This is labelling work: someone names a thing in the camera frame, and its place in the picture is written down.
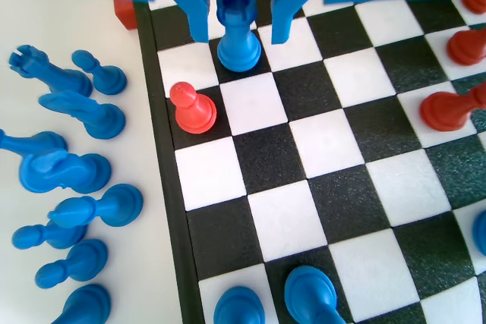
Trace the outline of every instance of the black square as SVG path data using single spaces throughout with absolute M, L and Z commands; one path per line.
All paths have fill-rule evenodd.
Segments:
M 219 138 L 231 136 L 228 116 L 226 115 L 225 104 L 222 100 L 221 89 L 219 87 L 208 87 L 207 89 L 198 90 L 197 93 L 209 96 L 214 101 L 217 114 L 214 125 L 207 132 L 202 134 L 191 134 L 183 131 L 175 121 L 175 106 L 170 99 L 167 99 L 167 110 L 169 113 L 169 123 L 174 142 L 174 149 L 181 149 L 189 146 L 195 146 L 200 143 L 218 140 Z
M 341 108 L 323 62 L 277 71 L 273 77 L 290 121 Z
M 452 212 L 393 230 L 421 299 L 474 276 L 467 246 Z
M 305 179 L 288 124 L 233 137 L 248 194 Z
M 252 32 L 258 38 L 261 44 L 260 35 L 258 34 L 258 32 L 254 30 L 252 30 Z M 218 76 L 219 83 L 227 83 L 229 81 L 239 80 L 245 77 L 270 72 L 270 64 L 268 63 L 267 54 L 265 53 L 263 46 L 261 47 L 260 60 L 258 60 L 257 64 L 253 66 L 252 69 L 244 72 L 234 72 L 228 70 L 222 65 L 221 61 L 218 58 L 218 44 L 220 40 L 220 38 L 210 40 L 211 57 L 213 58 L 214 68 L 216 70 L 216 75 Z
M 307 18 L 323 58 L 371 47 L 355 7 L 347 7 Z
M 286 308 L 284 287 L 290 272 L 303 265 L 313 266 L 320 269 L 329 277 L 336 289 L 337 311 L 339 315 L 346 322 L 352 322 L 348 302 L 346 301 L 346 296 L 344 295 L 344 290 L 342 289 L 341 281 L 339 280 L 329 248 L 320 247 L 265 263 L 268 282 L 270 284 L 270 290 L 272 291 L 273 303 L 275 304 L 279 323 L 295 324 L 295 320 L 290 316 L 289 311 Z
M 439 61 L 423 36 L 376 48 L 398 93 L 447 81 Z
M 486 198 L 486 153 L 478 136 L 430 147 L 426 152 L 454 209 Z
M 329 244 L 390 227 L 365 166 L 309 180 Z
M 486 72 L 474 76 L 464 77 L 453 81 L 454 89 L 458 94 L 465 95 L 473 87 L 477 87 L 486 81 Z M 478 133 L 486 131 L 486 110 L 477 109 L 471 113 L 471 121 L 476 127 Z
M 465 26 L 451 0 L 408 0 L 409 7 L 425 33 Z
M 421 148 L 396 96 L 344 110 L 366 162 Z
M 199 280 L 262 263 L 247 197 L 187 213 Z
M 156 9 L 150 14 L 157 51 L 194 42 L 189 32 L 188 16 L 180 7 Z

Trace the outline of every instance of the blue pawn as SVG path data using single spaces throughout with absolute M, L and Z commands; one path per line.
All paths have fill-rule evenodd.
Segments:
M 250 31 L 257 19 L 256 0 L 216 0 L 216 4 L 218 20 L 226 28 L 218 45 L 219 60 L 231 71 L 250 70 L 261 56 L 261 44 Z
M 45 193 L 57 187 L 93 193 L 108 183 L 112 167 L 105 157 L 95 153 L 80 157 L 65 149 L 51 149 L 26 155 L 19 175 L 22 185 L 33 193 Z
M 42 266 L 36 274 L 36 285 L 53 288 L 68 277 L 76 281 L 89 281 L 105 267 L 108 248 L 98 239 L 87 239 L 76 244 L 65 260 Z
M 69 295 L 52 324 L 105 324 L 111 310 L 108 291 L 101 285 L 86 285 Z
M 65 139 L 54 132 L 40 132 L 32 137 L 9 137 L 0 129 L 0 149 L 17 153 L 20 156 L 37 153 L 48 149 L 68 150 Z
M 127 86 L 127 77 L 121 68 L 101 66 L 99 61 L 88 51 L 74 51 L 72 60 L 84 72 L 93 74 L 94 88 L 106 95 L 121 93 Z
M 83 122 L 86 132 L 98 140 L 118 136 L 125 128 L 125 114 L 113 104 L 98 104 L 72 91 L 42 95 L 39 104 Z
M 73 228 L 89 224 L 97 216 L 107 225 L 122 227 L 133 222 L 144 204 L 141 192 L 132 185 L 110 187 L 103 197 L 72 197 L 59 203 L 47 216 L 57 225 Z
M 72 90 L 84 96 L 90 96 L 93 85 L 88 76 L 77 70 L 63 70 L 49 62 L 45 54 L 33 46 L 23 45 L 17 48 L 20 55 L 12 52 L 8 63 L 10 68 L 27 79 L 37 78 L 45 83 L 52 93 Z
M 58 250 L 64 250 L 84 238 L 88 227 L 61 228 L 50 221 L 47 225 L 27 225 L 16 230 L 12 244 L 19 250 L 39 246 L 45 241 Z

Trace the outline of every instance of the red chess piece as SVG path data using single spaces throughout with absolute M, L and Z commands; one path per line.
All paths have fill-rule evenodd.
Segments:
M 486 28 L 460 30 L 449 39 L 447 53 L 458 64 L 477 64 L 486 57 Z
M 192 134 L 207 132 L 216 120 L 213 100 L 196 90 L 189 83 L 174 84 L 170 100 L 175 105 L 175 121 L 184 131 Z
M 446 92 L 430 95 L 420 105 L 420 116 L 430 128 L 450 132 L 464 127 L 475 109 L 486 109 L 486 82 L 466 95 Z

